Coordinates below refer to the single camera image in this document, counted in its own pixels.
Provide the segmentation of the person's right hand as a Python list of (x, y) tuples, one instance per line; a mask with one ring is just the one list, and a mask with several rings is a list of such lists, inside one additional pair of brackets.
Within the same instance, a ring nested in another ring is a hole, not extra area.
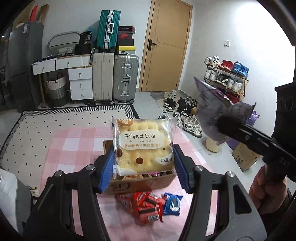
[(256, 174), (249, 190), (249, 196), (261, 215), (276, 212), (287, 197), (287, 177), (278, 183), (267, 178), (267, 164)]

